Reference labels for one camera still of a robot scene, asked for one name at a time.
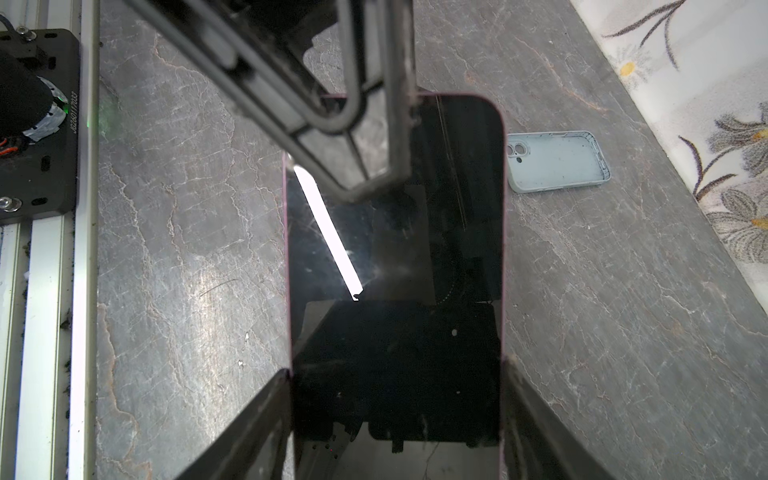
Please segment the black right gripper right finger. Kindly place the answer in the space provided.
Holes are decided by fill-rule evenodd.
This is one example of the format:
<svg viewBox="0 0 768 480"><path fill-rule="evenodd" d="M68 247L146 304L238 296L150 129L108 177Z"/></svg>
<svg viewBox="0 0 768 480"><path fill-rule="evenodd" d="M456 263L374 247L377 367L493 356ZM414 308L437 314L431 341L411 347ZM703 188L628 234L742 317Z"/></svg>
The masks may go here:
<svg viewBox="0 0 768 480"><path fill-rule="evenodd" d="M510 479L612 477L508 357L501 364L501 432Z"/></svg>

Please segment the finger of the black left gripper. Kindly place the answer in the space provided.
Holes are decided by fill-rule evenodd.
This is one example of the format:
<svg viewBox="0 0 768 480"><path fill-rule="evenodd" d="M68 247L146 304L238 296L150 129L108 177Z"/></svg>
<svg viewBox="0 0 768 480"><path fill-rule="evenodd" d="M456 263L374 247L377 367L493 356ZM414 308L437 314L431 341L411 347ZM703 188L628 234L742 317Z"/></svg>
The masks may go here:
<svg viewBox="0 0 768 480"><path fill-rule="evenodd" d="M376 192L411 174L417 102L411 1L352 1L362 111L343 142L337 181L345 192Z"/></svg>
<svg viewBox="0 0 768 480"><path fill-rule="evenodd" d="M130 5L328 193L340 201L368 197L370 175L352 135L367 106L355 51L343 56L346 93L335 97L265 24L265 2Z"/></svg>

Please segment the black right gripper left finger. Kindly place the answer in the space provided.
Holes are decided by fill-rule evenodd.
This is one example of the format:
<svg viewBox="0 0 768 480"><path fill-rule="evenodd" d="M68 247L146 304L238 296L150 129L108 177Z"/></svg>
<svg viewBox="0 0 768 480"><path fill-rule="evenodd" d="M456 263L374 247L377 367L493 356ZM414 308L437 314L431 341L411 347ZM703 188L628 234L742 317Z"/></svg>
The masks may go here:
<svg viewBox="0 0 768 480"><path fill-rule="evenodd" d="M292 431L291 376L281 369L180 479L280 479Z"/></svg>

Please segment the purple-edged black phone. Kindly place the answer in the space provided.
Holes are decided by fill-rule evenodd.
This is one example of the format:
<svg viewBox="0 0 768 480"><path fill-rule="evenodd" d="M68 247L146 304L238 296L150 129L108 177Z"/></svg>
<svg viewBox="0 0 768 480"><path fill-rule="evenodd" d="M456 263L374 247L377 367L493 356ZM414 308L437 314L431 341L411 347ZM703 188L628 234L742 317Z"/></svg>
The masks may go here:
<svg viewBox="0 0 768 480"><path fill-rule="evenodd" d="M411 174L344 204L285 170L299 479L497 479L504 124L425 94Z"/></svg>

